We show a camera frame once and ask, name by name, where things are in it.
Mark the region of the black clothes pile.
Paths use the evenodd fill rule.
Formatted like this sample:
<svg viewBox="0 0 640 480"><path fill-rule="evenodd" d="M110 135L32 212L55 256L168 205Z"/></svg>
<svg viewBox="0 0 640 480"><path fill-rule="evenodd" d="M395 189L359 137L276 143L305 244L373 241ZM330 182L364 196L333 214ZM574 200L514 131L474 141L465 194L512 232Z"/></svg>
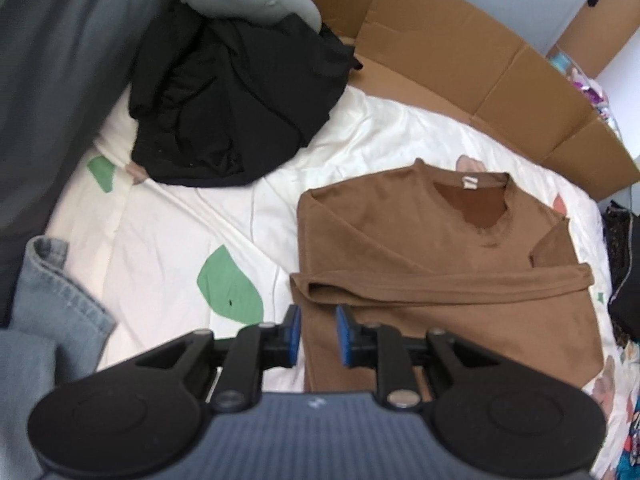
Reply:
<svg viewBox="0 0 640 480"><path fill-rule="evenodd" d="M131 159L158 183L248 185L310 143L361 67L354 47L295 14L257 25L178 4L134 62Z"/></svg>

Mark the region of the white purple plastic bags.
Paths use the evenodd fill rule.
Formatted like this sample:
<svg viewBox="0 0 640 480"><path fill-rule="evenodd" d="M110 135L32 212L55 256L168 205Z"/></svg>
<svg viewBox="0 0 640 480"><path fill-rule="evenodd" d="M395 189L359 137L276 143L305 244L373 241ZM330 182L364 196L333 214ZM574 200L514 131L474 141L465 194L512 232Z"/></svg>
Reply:
<svg viewBox="0 0 640 480"><path fill-rule="evenodd" d="M623 140L620 127L612 112L611 103L601 85L587 76L580 66L560 47L553 47L547 54L549 63L578 90L596 110L600 118Z"/></svg>

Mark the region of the grey garment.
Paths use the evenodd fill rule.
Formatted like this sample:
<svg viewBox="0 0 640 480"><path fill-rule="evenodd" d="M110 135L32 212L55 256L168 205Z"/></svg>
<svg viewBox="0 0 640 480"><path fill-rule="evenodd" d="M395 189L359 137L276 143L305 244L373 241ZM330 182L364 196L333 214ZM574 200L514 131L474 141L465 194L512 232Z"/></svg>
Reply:
<svg viewBox="0 0 640 480"><path fill-rule="evenodd" d="M51 390L92 374L116 322L64 272L68 244L26 245L9 326L1 331L1 477L40 479L28 416Z"/></svg>

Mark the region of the brown cardboard sheet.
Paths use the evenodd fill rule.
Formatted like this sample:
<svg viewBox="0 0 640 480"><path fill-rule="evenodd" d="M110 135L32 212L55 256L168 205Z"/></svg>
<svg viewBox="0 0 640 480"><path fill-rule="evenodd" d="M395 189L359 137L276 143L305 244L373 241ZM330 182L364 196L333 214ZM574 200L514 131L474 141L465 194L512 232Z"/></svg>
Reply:
<svg viewBox="0 0 640 480"><path fill-rule="evenodd" d="M312 0L352 40L356 88L488 134L604 200L639 169L587 99L529 44L464 0Z"/></svg>

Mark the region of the brown printed t-shirt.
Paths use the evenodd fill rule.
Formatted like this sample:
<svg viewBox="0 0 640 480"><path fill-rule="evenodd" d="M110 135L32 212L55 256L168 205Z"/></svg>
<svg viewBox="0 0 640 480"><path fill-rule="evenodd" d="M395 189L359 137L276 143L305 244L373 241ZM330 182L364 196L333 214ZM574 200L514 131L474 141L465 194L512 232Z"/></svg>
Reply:
<svg viewBox="0 0 640 480"><path fill-rule="evenodd" d="M335 309L420 337L441 328L582 387L604 365L588 264L564 212L498 172L417 160L314 188L297 206L305 386L369 389L340 361Z"/></svg>

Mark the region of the teal printed garment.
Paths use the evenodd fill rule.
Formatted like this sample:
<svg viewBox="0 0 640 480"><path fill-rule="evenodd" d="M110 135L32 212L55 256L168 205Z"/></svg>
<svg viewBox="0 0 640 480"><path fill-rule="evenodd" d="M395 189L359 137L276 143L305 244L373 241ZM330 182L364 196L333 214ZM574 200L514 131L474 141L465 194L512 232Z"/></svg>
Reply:
<svg viewBox="0 0 640 480"><path fill-rule="evenodd" d="M623 446L623 453L617 466L609 469L604 475L610 480L639 480L640 479L640 457L639 457L639 406L637 401L634 411L631 414L628 434Z"/></svg>

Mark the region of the black knit garment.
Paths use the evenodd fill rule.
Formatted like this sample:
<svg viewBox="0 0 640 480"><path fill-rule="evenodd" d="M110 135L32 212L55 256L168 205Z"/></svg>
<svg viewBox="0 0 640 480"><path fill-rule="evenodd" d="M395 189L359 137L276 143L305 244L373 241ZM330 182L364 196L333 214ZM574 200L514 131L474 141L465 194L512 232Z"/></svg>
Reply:
<svg viewBox="0 0 640 480"><path fill-rule="evenodd" d="M608 314L616 344L625 347L630 342L639 342L639 216L611 200L602 220L612 282Z"/></svg>

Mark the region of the dark grey pillow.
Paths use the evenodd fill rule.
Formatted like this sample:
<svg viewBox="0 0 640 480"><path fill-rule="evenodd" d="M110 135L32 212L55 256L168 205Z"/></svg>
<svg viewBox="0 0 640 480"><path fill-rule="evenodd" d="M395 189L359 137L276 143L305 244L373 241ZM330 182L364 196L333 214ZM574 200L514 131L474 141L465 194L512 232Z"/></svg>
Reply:
<svg viewBox="0 0 640 480"><path fill-rule="evenodd" d="M170 0L1 0L1 323L41 234Z"/></svg>

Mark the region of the cream bear print duvet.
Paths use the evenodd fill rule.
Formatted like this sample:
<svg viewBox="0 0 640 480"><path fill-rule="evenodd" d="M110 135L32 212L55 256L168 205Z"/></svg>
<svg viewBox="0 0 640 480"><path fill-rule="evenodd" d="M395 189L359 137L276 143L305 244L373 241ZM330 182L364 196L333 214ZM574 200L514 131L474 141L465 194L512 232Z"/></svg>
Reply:
<svg viewBox="0 0 640 480"><path fill-rule="evenodd" d="M577 257L593 270L590 295L604 369L588 391L608 420L593 473L604 479L617 466L639 401L639 348L615 342L600 212L580 188L461 122L355 88L345 91L311 144L240 188L184 188L145 179L130 166L137 130L122 96L67 182L47 228L70 246L66 272L115 319L102 366L197 328L233 336L241 321L224 313L207 289L215 266L231 270L242 292L259 297L258 318L281 318L297 268L297 203L310 188L416 159L445 169L504 171L522 190L568 215Z"/></svg>

